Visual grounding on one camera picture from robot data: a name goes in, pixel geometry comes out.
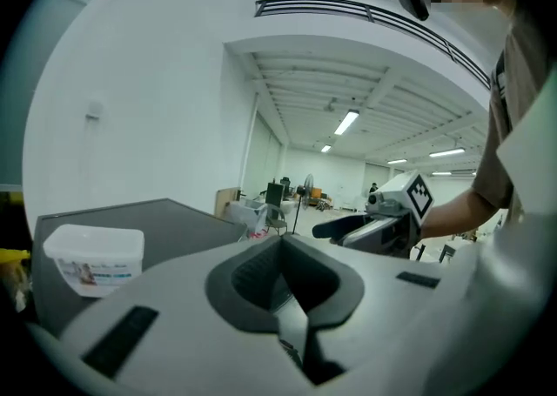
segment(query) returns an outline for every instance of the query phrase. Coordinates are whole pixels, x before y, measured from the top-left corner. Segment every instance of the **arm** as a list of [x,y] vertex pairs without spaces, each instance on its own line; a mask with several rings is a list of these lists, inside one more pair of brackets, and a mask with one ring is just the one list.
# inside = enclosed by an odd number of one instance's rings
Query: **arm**
[[422,238],[471,231],[483,225],[495,212],[496,207],[473,189],[468,189],[445,205],[432,208],[422,225]]

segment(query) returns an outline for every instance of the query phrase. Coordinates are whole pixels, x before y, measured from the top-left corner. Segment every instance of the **chair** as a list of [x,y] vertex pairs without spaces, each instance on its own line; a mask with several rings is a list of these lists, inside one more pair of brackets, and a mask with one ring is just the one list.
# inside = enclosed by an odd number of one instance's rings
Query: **chair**
[[420,261],[421,256],[424,254],[424,250],[426,249],[426,245],[422,244],[422,246],[418,247],[418,246],[414,246],[414,249],[418,249],[418,257],[416,258],[416,261]]
[[272,227],[280,235],[280,230],[285,229],[288,232],[288,224],[285,221],[285,213],[276,205],[267,203],[267,219],[265,221],[266,227]]

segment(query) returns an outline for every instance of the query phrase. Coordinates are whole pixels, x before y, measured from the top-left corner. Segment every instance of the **gray panel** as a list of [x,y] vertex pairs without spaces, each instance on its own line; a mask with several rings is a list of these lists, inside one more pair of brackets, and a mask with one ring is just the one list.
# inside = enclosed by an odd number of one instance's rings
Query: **gray panel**
[[[304,239],[307,245],[316,248],[317,241]],[[434,289],[414,285],[397,276],[411,272],[441,279],[445,270],[439,263],[385,257],[340,246],[326,253],[356,271],[366,288],[364,299],[342,326],[317,334],[325,357],[346,369],[358,367],[372,352],[385,348],[389,339],[396,339],[432,298]]]
[[87,352],[133,306],[159,311],[114,379],[147,394],[285,395],[312,384],[276,334],[241,332],[222,319],[205,295],[215,265],[261,240],[248,240],[177,258],[152,268],[78,315],[60,339]]
[[224,221],[170,199],[39,217],[33,245],[32,278],[41,325],[58,336],[95,299],[77,295],[44,254],[43,242],[60,225],[139,229],[144,233],[143,270],[171,258],[237,242],[245,226]]

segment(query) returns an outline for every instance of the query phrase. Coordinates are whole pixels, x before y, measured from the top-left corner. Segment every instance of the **ceiling light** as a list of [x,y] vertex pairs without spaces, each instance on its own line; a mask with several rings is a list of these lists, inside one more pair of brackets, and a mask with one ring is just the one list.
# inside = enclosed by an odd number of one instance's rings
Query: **ceiling light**
[[341,135],[342,133],[344,133],[346,129],[351,125],[352,122],[356,120],[356,117],[358,116],[359,116],[358,111],[354,111],[354,110],[348,111],[346,117],[340,123],[339,128],[334,131],[334,134]]
[[430,153],[430,158],[436,158],[439,156],[448,156],[448,155],[456,155],[457,153],[464,153],[464,149],[452,149],[452,150],[445,150],[445,151],[437,151],[435,153]]

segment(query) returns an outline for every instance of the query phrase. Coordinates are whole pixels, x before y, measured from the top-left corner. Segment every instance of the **person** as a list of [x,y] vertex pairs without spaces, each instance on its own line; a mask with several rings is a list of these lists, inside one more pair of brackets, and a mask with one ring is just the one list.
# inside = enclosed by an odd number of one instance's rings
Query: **person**
[[517,0],[441,1],[493,6],[509,18],[511,25],[492,73],[487,141],[476,177],[470,189],[432,208],[422,225],[422,238],[468,232],[486,223],[499,209],[508,209],[506,224],[520,218],[520,201],[496,150],[527,113],[549,71],[544,40]]

